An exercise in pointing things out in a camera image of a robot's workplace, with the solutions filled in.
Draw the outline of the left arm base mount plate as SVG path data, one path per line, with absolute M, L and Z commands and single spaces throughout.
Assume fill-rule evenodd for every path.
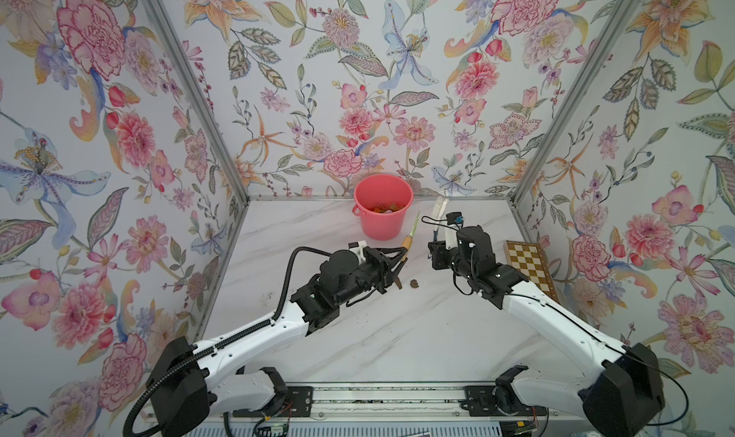
M 235 418 L 265 418 L 285 416 L 286 418 L 308 418 L 314 399 L 314 388 L 312 386 L 289 385 L 287 391 L 277 392 L 275 397 L 257 410 L 240 409 L 231 415 Z

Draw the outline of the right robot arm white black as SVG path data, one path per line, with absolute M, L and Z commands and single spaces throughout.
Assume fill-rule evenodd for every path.
M 553 408 L 584 417 L 604 436 L 635 436 L 647 427 L 665 427 L 663 382 L 668 374 L 656 354 L 638 343 L 628 346 L 605 335 L 548 297 L 528 276 L 497 261 L 490 236 L 467 227 L 459 212 L 443 220 L 424 216 L 434 228 L 428 245 L 432 267 L 463 278 L 471 295 L 524 322 L 575 367 L 553 376 L 517 364 L 494 382 L 495 403 L 514 408 Z

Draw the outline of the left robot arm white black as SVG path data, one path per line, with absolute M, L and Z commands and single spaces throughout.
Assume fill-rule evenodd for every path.
M 265 411 L 281 404 L 287 387 L 276 370 L 241 376 L 239 369 L 327 327 L 342 307 L 386 293 L 402 271 L 409 249 L 409 244 L 372 248 L 365 242 L 335 253 L 297 247 L 289 256 L 276 310 L 219 337 L 170 342 L 128 413 L 122 433 L 135 435 L 135 421 L 147 404 L 157 420 L 145 430 L 147 436 L 183 436 L 211 415 L 247 408 Z

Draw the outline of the white blue brush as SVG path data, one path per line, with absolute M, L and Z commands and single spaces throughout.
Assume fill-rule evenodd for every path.
M 441 226 L 446 224 L 445 212 L 448 204 L 449 199 L 444 196 L 438 197 L 438 199 L 436 199 L 436 203 L 434 203 L 432 215 L 430 216 L 434 223 L 434 241 L 438 241 L 438 234 L 441 230 Z

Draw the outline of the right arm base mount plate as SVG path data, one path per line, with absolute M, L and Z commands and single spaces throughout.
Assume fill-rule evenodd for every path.
M 547 415 L 547 408 L 522 404 L 508 387 L 468 385 L 463 391 L 464 399 L 459 402 L 459 406 L 467 411 L 471 417 L 539 417 Z

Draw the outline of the green hand rake wooden handle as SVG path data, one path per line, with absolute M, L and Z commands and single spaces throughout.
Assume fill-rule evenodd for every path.
M 418 212 L 415 215 L 415 220 L 413 221 L 413 226 L 411 228 L 411 231 L 408 235 L 405 236 L 404 240 L 402 241 L 401 247 L 404 248 L 406 251 L 409 251 L 413 245 L 413 238 L 415 238 L 415 233 L 417 232 L 417 227 L 421 219 L 421 212 Z

